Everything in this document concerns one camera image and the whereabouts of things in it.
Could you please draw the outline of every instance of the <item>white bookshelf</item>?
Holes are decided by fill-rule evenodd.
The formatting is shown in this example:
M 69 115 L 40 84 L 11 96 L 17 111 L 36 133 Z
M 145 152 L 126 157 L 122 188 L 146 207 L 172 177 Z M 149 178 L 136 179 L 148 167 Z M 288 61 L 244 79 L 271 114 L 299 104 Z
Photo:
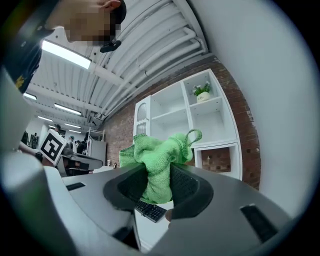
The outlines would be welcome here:
M 194 86 L 210 83 L 211 99 L 197 103 Z M 146 97 L 135 106 L 133 135 L 145 133 L 167 140 L 191 129 L 202 131 L 202 139 L 192 145 L 196 167 L 201 168 L 201 151 L 229 147 L 231 172 L 242 179 L 242 157 L 237 125 L 227 97 L 211 69 L 183 79 Z

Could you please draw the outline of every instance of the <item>white table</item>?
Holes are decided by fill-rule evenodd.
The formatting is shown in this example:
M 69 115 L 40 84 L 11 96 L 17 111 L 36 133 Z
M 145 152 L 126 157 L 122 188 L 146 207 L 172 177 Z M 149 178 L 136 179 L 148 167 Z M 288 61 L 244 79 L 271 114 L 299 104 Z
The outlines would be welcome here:
M 166 210 L 170 210 L 174 208 L 174 203 L 171 201 L 165 204 L 158 204 L 158 206 Z M 147 253 L 166 233 L 170 222 L 166 220 L 165 216 L 163 216 L 157 223 L 154 223 L 148 218 L 143 217 L 137 210 L 134 212 L 142 252 Z

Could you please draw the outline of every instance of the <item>white ceiling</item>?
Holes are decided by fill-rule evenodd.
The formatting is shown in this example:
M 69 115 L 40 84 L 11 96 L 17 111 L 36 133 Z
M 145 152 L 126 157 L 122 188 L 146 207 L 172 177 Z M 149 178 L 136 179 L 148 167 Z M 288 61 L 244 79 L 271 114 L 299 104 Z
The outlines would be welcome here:
M 102 120 L 105 119 L 114 114 L 121 103 L 130 99 L 137 88 L 142 92 L 147 88 L 144 85 L 148 81 L 166 69 L 207 53 L 203 33 L 186 0 L 125 2 L 127 16 L 121 25 L 121 34 L 117 36 L 122 45 L 114 52 L 102 54 L 98 47 L 68 43 L 63 28 L 56 29 L 47 40 L 91 59 L 103 67 L 103 71 L 106 69 L 115 74 L 120 81 L 128 80 L 128 84 L 119 89 L 121 83 L 114 84 L 103 75 L 95 75 L 68 60 L 43 51 L 39 69 L 27 90 L 27 93 L 37 96 L 37 101 L 26 98 L 36 107 L 37 115 L 61 125 L 69 123 L 81 126 L 83 132 L 89 126 L 97 128 L 87 122 L 89 114 L 101 112 L 108 104 L 107 111 L 100 115 Z M 188 35 L 184 28 L 193 30 L 196 37 L 178 44 L 177 40 Z M 165 50 L 165 47 L 175 42 L 174 47 Z M 165 53 L 141 68 L 144 62 L 160 51 Z M 80 111 L 82 116 L 55 108 L 54 103 Z

